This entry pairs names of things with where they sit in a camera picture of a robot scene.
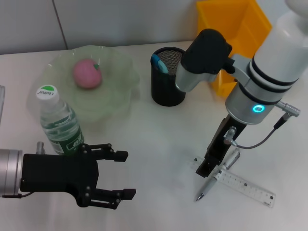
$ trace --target water bottle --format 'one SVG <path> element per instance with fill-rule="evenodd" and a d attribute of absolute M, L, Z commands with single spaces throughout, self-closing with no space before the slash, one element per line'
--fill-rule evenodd
<path fill-rule="evenodd" d="M 55 86 L 44 85 L 37 90 L 40 101 L 40 123 L 53 149 L 60 155 L 72 155 L 84 138 L 74 110 L 60 99 Z"/>

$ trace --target table surface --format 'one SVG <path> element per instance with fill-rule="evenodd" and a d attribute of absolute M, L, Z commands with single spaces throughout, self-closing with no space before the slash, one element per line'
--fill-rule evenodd
<path fill-rule="evenodd" d="M 79 208 L 66 193 L 35 193 L 23 199 L 0 199 L 1 230 L 6 231 L 186 231 L 186 230 L 306 230 L 308 214 L 308 79 L 301 78 L 284 101 L 300 108 L 263 145 L 243 150 L 231 171 L 277 194 L 274 208 L 267 208 L 217 183 L 195 202 L 205 179 L 192 168 L 204 156 L 221 120 L 227 115 L 224 101 L 206 83 L 199 84 L 175 107 L 162 107 L 151 98 L 150 57 L 157 49 L 187 49 L 190 42 L 116 47 L 132 57 L 141 80 L 130 109 L 95 126 L 82 125 L 88 144 L 111 143 L 126 150 L 125 163 L 100 161 L 98 188 L 136 188 L 132 201 L 117 210 Z M 35 153 L 43 130 L 31 114 L 27 98 L 45 66 L 65 51 L 0 56 L 0 84 L 6 98 L 0 128 L 0 147 Z M 274 108 L 259 125 L 248 126 L 238 138 L 241 145 L 262 140 L 282 115 Z"/>

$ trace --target green bottle label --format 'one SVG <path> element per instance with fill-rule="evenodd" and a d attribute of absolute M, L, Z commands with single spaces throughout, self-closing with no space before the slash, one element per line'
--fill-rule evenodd
<path fill-rule="evenodd" d="M 79 127 L 78 131 L 74 136 L 65 141 L 53 141 L 50 140 L 53 149 L 59 155 L 73 155 L 77 152 L 78 146 L 84 143 L 84 138 Z"/>

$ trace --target white bottle cap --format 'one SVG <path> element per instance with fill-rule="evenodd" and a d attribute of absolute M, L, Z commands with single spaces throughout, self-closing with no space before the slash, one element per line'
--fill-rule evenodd
<path fill-rule="evenodd" d="M 44 109 L 53 108 L 60 100 L 58 90 L 53 85 L 41 86 L 37 90 L 36 96 Z"/>

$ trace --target black pen holder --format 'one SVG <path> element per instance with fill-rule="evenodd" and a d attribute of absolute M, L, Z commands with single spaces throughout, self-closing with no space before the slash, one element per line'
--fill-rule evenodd
<path fill-rule="evenodd" d="M 166 65 L 168 74 L 162 73 L 151 59 L 151 94 L 159 105 L 172 107 L 185 99 L 185 92 L 177 89 L 175 75 L 184 51 L 176 47 L 164 47 L 157 50 L 159 59 Z"/>

